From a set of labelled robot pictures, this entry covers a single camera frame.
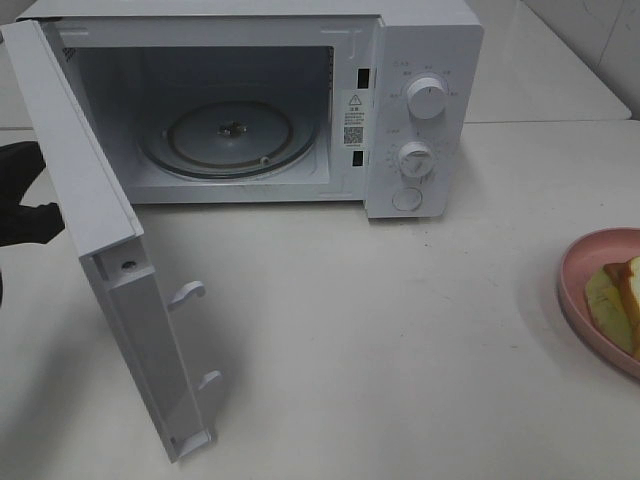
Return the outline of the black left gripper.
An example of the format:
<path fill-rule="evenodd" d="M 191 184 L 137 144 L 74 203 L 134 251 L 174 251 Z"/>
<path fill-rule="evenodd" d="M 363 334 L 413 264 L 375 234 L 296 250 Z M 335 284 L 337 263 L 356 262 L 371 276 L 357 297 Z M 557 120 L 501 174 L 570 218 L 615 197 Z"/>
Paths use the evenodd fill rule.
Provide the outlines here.
<path fill-rule="evenodd" d="M 19 205 L 45 168 L 36 141 L 22 141 L 1 147 L 1 246 L 46 244 L 65 228 L 56 203 L 37 207 Z"/>

